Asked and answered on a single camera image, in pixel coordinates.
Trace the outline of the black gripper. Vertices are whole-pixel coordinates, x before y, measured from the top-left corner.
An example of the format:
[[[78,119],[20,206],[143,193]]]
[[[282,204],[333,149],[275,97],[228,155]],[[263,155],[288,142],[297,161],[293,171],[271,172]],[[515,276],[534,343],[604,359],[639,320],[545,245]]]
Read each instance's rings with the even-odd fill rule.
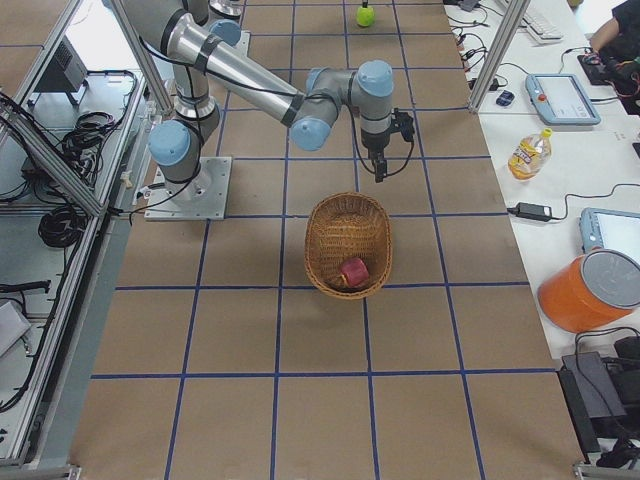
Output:
[[[376,183],[382,183],[388,176],[388,164],[384,150],[390,143],[390,134],[387,131],[371,133],[361,130],[361,142],[367,150],[367,158],[373,163]]]

